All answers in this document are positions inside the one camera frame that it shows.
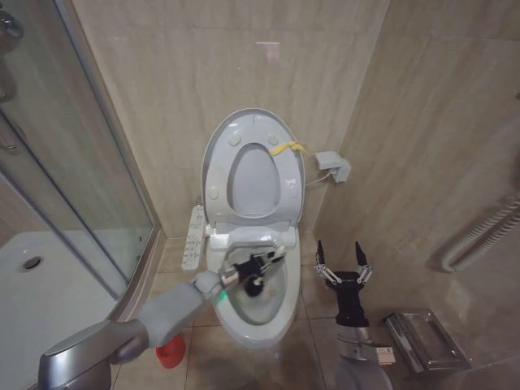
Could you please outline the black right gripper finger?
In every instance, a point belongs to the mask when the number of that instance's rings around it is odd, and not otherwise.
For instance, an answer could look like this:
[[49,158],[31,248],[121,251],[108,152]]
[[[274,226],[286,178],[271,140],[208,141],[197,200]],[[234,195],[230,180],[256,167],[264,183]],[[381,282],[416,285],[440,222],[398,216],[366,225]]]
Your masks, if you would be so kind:
[[318,273],[320,277],[327,280],[330,284],[340,283],[340,277],[336,275],[331,269],[329,269],[325,264],[323,245],[322,241],[320,240],[317,244],[314,270]]
[[373,274],[373,267],[369,264],[362,247],[359,242],[355,242],[355,252],[357,259],[357,282],[359,284],[367,284]]

